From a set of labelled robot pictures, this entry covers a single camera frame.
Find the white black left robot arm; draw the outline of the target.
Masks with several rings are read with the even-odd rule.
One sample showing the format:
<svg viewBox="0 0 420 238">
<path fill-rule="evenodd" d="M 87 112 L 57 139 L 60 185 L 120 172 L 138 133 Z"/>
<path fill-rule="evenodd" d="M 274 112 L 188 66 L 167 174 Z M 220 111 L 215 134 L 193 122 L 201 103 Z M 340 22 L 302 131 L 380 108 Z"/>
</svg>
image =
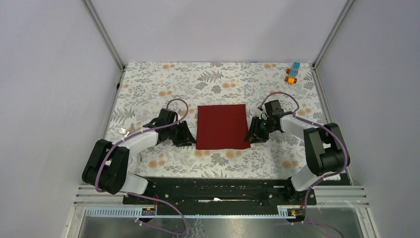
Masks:
<svg viewBox="0 0 420 238">
<path fill-rule="evenodd" d="M 138 132 L 128 134 L 117 142 L 98 140 L 82 172 L 82 181 L 99 192 L 134 193 L 139 202 L 147 204 L 152 201 L 154 191 L 148 187 L 146 178 L 128 172 L 128 162 L 140 152 L 166 140 L 172 141 L 176 147 L 196 143 L 186 121 L 179 119 L 175 111 L 161 109 L 158 117 Z"/>
</svg>

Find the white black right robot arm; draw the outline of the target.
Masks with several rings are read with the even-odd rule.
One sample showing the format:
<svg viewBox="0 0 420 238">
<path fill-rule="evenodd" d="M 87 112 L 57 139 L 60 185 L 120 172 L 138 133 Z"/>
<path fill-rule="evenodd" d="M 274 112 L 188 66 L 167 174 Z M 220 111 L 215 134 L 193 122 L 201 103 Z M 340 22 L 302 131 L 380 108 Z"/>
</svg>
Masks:
<svg viewBox="0 0 420 238">
<path fill-rule="evenodd" d="M 262 114 L 253 117 L 245 141 L 265 143 L 270 133 L 279 131 L 303 140 L 306 165 L 288 179 L 284 198 L 290 204 L 297 204 L 304 192 L 318 180 L 339 173 L 349 165 L 349 155 L 338 125 L 319 124 L 298 117 L 294 112 L 282 109 L 278 100 L 262 102 Z"/>
</svg>

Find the dark red cloth napkin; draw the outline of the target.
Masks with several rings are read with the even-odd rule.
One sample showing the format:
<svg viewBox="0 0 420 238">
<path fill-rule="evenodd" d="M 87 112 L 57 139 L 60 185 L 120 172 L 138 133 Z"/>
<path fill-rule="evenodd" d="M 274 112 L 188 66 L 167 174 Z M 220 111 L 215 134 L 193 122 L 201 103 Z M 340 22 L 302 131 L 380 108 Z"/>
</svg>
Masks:
<svg viewBox="0 0 420 238">
<path fill-rule="evenodd" d="M 247 133 L 246 105 L 198 106 L 196 149 L 248 149 Z"/>
</svg>

